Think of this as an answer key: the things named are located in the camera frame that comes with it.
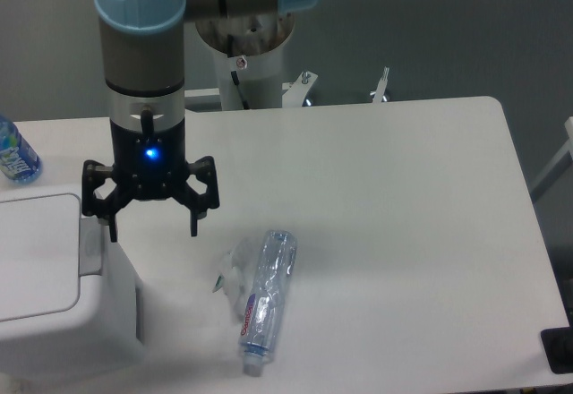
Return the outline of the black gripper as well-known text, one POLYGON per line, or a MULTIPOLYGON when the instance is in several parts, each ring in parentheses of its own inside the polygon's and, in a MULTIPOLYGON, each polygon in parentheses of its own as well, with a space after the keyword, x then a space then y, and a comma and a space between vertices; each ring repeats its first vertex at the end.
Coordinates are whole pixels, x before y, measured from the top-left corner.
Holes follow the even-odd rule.
POLYGON ((185 160, 185 122, 146 136, 111 124, 114 165, 105 166, 88 159, 81 175, 81 213, 95 216, 109 228, 112 243, 117 242, 116 214, 132 199, 176 201, 190 212, 190 235, 198 235, 198 221, 208 210, 220 205, 215 160, 205 156, 193 163, 185 160), (203 193, 188 184, 193 176, 206 186, 203 193), (106 197, 97 189, 109 179, 115 189, 106 197))

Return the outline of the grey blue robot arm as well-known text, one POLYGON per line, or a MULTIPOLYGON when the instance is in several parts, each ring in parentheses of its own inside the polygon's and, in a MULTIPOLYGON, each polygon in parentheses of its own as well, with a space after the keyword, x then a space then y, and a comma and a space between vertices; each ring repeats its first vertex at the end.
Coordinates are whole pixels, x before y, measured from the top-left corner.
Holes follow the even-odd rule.
POLYGON ((210 156, 185 158, 184 25, 264 14, 286 17, 319 0, 94 0, 98 13, 114 162, 88 160, 82 212, 116 238, 131 201, 172 199, 196 223, 219 205, 210 156))

